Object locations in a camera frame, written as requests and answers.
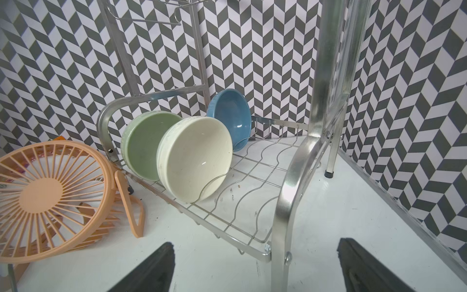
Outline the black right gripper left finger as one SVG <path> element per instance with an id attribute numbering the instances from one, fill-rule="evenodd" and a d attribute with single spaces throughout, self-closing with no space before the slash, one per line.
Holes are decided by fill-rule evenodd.
<path id="1" fill-rule="evenodd" d="M 109 292 L 168 292 L 174 271 L 174 247 L 165 242 Z"/>

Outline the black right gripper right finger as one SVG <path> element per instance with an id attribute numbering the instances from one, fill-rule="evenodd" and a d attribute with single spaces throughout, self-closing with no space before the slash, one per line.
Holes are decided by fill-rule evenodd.
<path id="1" fill-rule="evenodd" d="M 414 291 L 356 240 L 341 238 L 337 252 L 348 292 Z"/>

